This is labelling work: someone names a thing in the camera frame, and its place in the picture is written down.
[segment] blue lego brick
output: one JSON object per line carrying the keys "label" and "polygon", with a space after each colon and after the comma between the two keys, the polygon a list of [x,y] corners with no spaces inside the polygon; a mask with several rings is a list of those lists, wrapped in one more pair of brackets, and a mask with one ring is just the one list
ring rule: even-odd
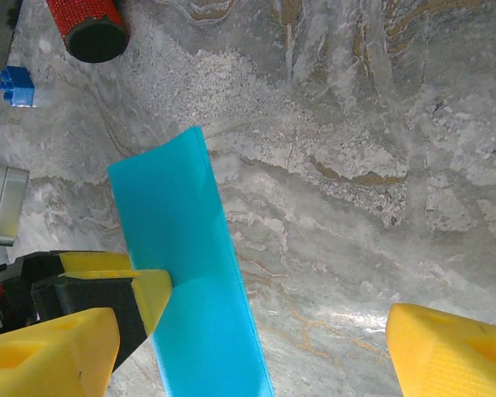
{"label": "blue lego brick", "polygon": [[3,98],[12,106],[33,105],[35,86],[26,68],[6,66],[0,73],[0,89],[3,91]]}

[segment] metal tin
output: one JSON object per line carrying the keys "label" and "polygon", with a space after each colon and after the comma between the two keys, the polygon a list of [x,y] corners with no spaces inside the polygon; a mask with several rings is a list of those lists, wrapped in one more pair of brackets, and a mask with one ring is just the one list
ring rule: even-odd
{"label": "metal tin", "polygon": [[0,246],[12,246],[29,171],[0,165]]}

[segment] white marble veining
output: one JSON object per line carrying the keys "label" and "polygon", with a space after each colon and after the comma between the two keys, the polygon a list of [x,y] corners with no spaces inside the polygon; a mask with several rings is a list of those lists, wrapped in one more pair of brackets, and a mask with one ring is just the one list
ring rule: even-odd
{"label": "white marble veining", "polygon": [[[496,323],[496,4],[439,3],[139,0],[85,65],[25,0],[10,64],[45,106],[0,102],[31,171],[9,258],[125,251],[107,166],[201,124],[276,394],[401,395],[391,304]],[[165,395],[148,342],[107,395]]]}

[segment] red cylindrical object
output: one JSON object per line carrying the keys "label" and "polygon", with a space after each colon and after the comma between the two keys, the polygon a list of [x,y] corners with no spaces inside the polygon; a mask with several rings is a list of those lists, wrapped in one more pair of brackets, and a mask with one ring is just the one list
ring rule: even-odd
{"label": "red cylindrical object", "polygon": [[78,60],[106,62],[126,49],[126,29],[112,0],[46,1],[66,50]]}

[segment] blue plastic strip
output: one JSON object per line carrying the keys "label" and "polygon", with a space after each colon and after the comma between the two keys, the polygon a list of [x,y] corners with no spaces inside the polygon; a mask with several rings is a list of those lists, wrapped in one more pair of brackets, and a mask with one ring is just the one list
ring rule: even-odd
{"label": "blue plastic strip", "polygon": [[201,128],[108,174],[132,264],[173,280],[153,335],[167,395],[274,396]]}

